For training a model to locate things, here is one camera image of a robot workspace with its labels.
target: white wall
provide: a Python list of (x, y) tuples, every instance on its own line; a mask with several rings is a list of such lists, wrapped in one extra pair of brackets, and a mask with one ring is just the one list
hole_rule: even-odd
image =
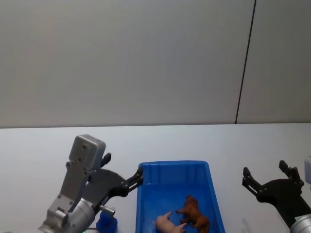
[(0, 1), (0, 127), (234, 123), (253, 4)]
[(238, 123), (311, 121), (311, 1), (257, 0)]

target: blue cap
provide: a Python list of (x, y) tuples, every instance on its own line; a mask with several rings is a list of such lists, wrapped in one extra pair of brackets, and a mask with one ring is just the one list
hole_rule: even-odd
[(114, 233), (117, 230), (118, 221), (115, 217), (106, 212), (101, 212), (100, 218), (96, 223), (96, 229), (100, 233)]

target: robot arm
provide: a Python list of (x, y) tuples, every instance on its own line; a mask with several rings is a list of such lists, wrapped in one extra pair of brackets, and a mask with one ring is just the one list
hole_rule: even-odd
[(42, 226), (33, 233), (82, 233), (100, 210), (114, 214), (104, 206), (110, 198), (126, 197), (142, 184), (141, 168), (127, 180), (102, 169), (111, 159), (110, 153), (103, 157), (104, 150), (105, 143), (90, 135), (75, 138), (60, 193)]
[(259, 184), (247, 167), (243, 169), (242, 185), (254, 194), (259, 202), (275, 206), (291, 233), (311, 233), (311, 208), (300, 196), (304, 185), (296, 167), (288, 167), (281, 160), (279, 168), (288, 179), (272, 180)]

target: blue plastic bin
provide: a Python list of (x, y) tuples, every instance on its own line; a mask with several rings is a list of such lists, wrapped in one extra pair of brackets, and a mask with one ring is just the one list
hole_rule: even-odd
[[(200, 211), (210, 221), (209, 233), (225, 233), (208, 163), (204, 161), (165, 161), (141, 163), (144, 182), (138, 188), (136, 233), (156, 233), (157, 216), (173, 211), (170, 220), (179, 225), (187, 195), (199, 201)], [(189, 224), (187, 233), (198, 233)]]

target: pink toy pig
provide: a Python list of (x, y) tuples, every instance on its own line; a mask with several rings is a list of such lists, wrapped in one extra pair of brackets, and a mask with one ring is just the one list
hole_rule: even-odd
[(158, 216), (156, 218), (156, 221), (153, 221), (152, 224), (154, 224), (156, 229), (162, 233), (184, 233), (186, 230), (184, 230), (183, 228), (186, 226), (186, 223), (175, 226), (169, 220), (171, 214), (172, 212), (168, 212), (165, 215)]

